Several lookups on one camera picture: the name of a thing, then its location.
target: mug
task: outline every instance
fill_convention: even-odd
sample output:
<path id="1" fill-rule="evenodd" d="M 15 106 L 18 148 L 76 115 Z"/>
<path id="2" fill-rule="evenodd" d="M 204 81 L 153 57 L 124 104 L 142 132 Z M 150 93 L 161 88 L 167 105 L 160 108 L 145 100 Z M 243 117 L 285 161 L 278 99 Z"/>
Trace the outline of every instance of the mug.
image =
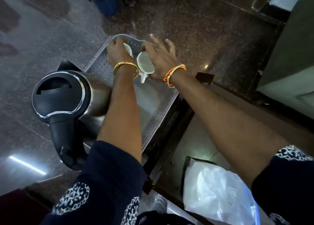
<path id="1" fill-rule="evenodd" d="M 126 49 L 127 52 L 129 53 L 129 55 L 133 57 L 131 47 L 130 47 L 128 44 L 125 44 L 125 43 L 123 43 L 123 44 L 124 44 L 125 49 Z"/>
<path id="2" fill-rule="evenodd" d="M 144 83 L 148 75 L 155 72 L 155 67 L 150 61 L 147 51 L 139 53 L 136 61 L 140 69 L 139 75 L 141 76 L 141 83 Z"/>

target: bangle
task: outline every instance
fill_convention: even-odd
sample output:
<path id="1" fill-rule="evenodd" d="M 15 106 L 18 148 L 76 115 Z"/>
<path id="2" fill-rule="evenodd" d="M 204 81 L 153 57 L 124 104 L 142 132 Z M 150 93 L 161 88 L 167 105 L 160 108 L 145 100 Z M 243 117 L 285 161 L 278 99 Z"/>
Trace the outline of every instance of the bangle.
<path id="1" fill-rule="evenodd" d="M 117 69 L 121 66 L 121 65 L 124 65 L 124 64 L 130 64 L 130 65 L 133 65 L 136 67 L 136 75 L 133 76 L 133 78 L 136 78 L 138 75 L 139 75 L 139 68 L 136 64 L 133 64 L 133 63 L 130 63 L 130 62 L 126 62 L 126 61 L 122 61 L 122 62 L 119 62 L 118 64 L 116 64 L 116 66 L 113 68 L 113 75 L 116 75 L 116 71 Z"/>
<path id="2" fill-rule="evenodd" d="M 186 70 L 186 67 L 184 64 L 180 64 L 177 67 L 172 68 L 167 74 L 166 77 L 164 78 L 165 83 L 168 85 L 169 88 L 174 88 L 175 86 L 172 86 L 172 84 L 169 84 L 170 78 L 172 76 L 172 74 L 179 68 L 183 68 L 184 70 Z"/>

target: person's left hand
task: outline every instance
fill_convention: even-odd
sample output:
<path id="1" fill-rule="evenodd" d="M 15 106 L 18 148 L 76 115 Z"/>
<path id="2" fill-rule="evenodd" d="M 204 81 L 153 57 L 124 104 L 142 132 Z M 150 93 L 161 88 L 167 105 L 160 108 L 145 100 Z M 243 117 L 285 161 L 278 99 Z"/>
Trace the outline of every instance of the person's left hand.
<path id="1" fill-rule="evenodd" d="M 137 65 L 136 60 L 129 55 L 123 43 L 127 43 L 127 40 L 119 36 L 116 40 L 111 40 L 107 47 L 107 59 L 112 67 L 115 67 L 116 64 L 123 61 L 127 61 Z"/>

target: sleeve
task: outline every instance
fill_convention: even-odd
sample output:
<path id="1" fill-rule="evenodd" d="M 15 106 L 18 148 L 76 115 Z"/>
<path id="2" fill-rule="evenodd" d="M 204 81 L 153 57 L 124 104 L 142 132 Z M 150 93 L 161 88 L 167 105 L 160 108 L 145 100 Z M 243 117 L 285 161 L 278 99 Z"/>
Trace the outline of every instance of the sleeve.
<path id="1" fill-rule="evenodd" d="M 253 181 L 253 197 L 275 224 L 308 224 L 314 211 L 313 172 L 313 157 L 286 146 Z"/>
<path id="2" fill-rule="evenodd" d="M 146 178 L 133 156 L 96 141 L 73 187 L 41 224 L 133 224 Z"/>

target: black kettle lid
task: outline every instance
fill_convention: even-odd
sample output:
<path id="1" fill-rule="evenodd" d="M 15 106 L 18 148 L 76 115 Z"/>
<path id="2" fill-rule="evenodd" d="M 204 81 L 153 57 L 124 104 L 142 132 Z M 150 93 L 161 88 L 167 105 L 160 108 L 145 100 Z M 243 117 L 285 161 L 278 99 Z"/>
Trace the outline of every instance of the black kettle lid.
<path id="1" fill-rule="evenodd" d="M 34 88 L 32 104 L 42 121 L 56 114 L 81 116 L 90 101 L 86 79 L 71 70 L 56 71 L 45 76 Z"/>

